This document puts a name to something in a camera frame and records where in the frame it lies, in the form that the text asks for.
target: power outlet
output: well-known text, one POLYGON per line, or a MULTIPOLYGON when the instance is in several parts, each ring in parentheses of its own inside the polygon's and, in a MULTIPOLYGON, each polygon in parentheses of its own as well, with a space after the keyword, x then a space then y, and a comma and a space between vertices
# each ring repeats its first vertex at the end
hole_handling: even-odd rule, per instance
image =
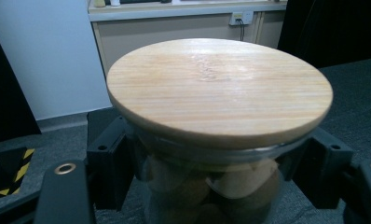
POLYGON ((236 21, 240 19, 243 21, 243 24, 247 25, 252 23, 253 20, 253 12, 252 11, 244 11, 244 12, 232 12, 231 19, 229 20, 229 25, 240 25, 240 22, 236 21))

